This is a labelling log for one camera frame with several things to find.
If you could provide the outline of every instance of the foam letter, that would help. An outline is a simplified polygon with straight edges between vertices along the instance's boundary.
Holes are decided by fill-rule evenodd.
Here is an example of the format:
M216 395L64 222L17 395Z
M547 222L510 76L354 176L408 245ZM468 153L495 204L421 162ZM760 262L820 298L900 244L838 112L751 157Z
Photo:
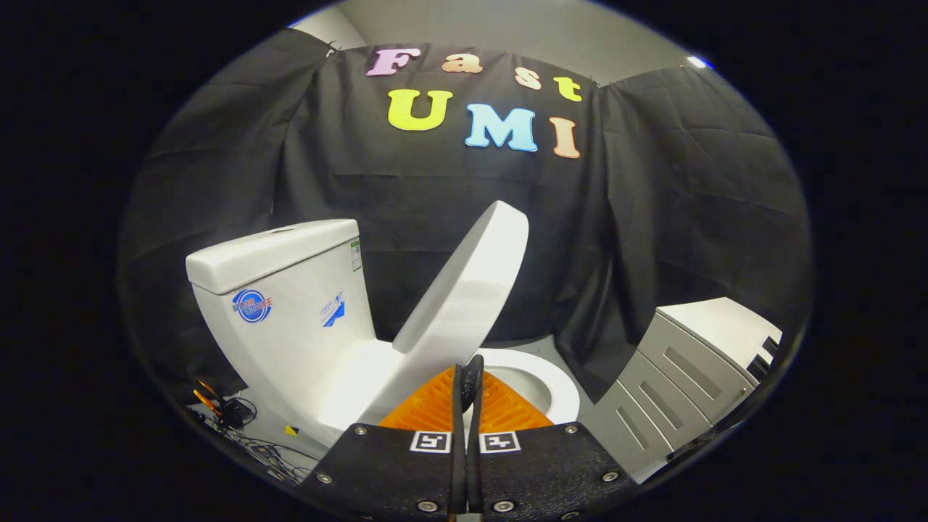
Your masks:
M558 139L554 153L561 158L579 158L580 151L574 146L574 127L576 124L563 118L548 118L554 124L554 136Z
M525 69L524 67L516 67L516 82L518 82L519 85L534 90L541 88L541 82L538 81L538 73Z
M396 74L393 65L405 67L410 56L418 56L422 51L418 49L381 49L377 51L377 61L374 67L366 73L367 76L389 76Z
M419 91L416 89L395 89L388 93L390 96L390 109L387 111L387 120L398 129L403 130L429 130L442 124L445 120L445 109L448 99L452 95L448 91L429 91L432 99L432 111L425 118L414 118L412 115L412 100L416 99Z
M574 83L574 80L566 76L559 76L554 79L558 83L558 89L561 92L561 96L571 99L573 101L580 101L580 95L575 94L574 91L580 88L580 85Z
M512 134L509 141L510 149L526 152L538 150L538 146L532 141L534 112L516 108L510 111L503 121L499 119L496 111L485 103L471 103L467 110L473 114L473 123L470 126L470 136L464 140L465 144L471 147L486 147L490 144L490 140L486 138L486 133L489 132L497 147L502 147L506 138Z
M442 69L448 72L480 72L483 70L480 66L480 59L473 55L450 55L445 59L448 61Z

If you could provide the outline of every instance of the white toilet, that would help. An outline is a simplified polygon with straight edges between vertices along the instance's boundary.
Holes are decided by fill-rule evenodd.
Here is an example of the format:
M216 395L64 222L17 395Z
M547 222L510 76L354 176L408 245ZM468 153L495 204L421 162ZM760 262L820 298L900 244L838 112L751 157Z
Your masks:
M492 373L554 424L577 420L580 393L570 375L538 356L506 348L480 348L483 370ZM473 407L464 413L464 429L469 432Z
M380 422L434 375L470 360L509 296L527 239L525 215L493 203L392 343L374 334L353 219L217 244L187 257L187 277L210 332L253 393L331 446L352 423ZM499 368L519 357L488 355ZM512 368L538 371L542 382L550 370L537 361ZM548 409L560 415L561 394L548 393ZM575 418L575 390L573 401Z

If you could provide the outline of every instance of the white cabinet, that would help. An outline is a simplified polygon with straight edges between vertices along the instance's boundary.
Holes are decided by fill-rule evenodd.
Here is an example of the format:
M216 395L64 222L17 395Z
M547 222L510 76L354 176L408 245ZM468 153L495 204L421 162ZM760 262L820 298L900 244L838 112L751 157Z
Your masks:
M658 307L618 380L580 422L638 483L756 387L768 337L782 332L726 298Z
M638 483L667 464L667 455L673 451L619 381L584 415L582 423Z
M754 389L738 369L660 313L654 315L638 353L677 385L710 424Z
M680 388L638 352L619 375L619 382L651 418L672 450L711 427Z

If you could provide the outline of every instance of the white wall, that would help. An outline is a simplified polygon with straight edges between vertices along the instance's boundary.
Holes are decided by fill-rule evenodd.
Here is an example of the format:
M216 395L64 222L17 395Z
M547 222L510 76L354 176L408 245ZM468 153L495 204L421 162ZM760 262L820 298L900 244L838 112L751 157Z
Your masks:
M683 48L587 0L348 0L339 9L372 46L429 42L500 48L602 85L690 66Z
M358 33L352 22L345 18L337 6L328 7L300 20L293 29L310 33L323 42L332 42L336 49L366 47L367 41Z

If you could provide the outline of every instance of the drawer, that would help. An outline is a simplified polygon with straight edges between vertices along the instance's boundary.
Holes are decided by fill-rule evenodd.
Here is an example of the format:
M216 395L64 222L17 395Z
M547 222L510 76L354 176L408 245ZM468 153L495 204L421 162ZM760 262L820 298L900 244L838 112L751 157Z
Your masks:
M639 484L667 464L670 444L616 381L580 422Z
M654 314L638 351L690 398L710 424L727 415L754 389L712 348L660 314Z
M712 427L680 388L639 352L628 361L619 382L674 450Z

